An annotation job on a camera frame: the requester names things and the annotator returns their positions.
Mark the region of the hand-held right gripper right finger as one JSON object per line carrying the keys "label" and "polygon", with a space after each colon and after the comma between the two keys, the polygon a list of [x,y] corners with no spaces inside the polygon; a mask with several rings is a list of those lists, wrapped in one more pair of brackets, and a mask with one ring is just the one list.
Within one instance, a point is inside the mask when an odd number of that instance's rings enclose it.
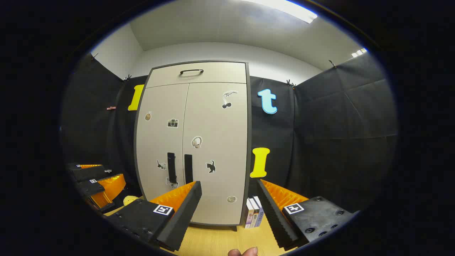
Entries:
{"label": "hand-held right gripper right finger", "polygon": [[315,243],[356,216],[322,196],[306,198],[262,179],[257,180],[257,194],[274,238],[283,249]]}

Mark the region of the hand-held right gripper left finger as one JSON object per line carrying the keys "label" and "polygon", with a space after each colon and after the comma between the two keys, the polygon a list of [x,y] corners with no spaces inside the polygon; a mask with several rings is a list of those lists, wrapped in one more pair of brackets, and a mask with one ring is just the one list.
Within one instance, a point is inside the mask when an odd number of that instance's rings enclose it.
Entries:
{"label": "hand-held right gripper left finger", "polygon": [[201,196],[200,181],[193,181],[151,201],[135,199],[107,221],[148,246],[178,251]]}

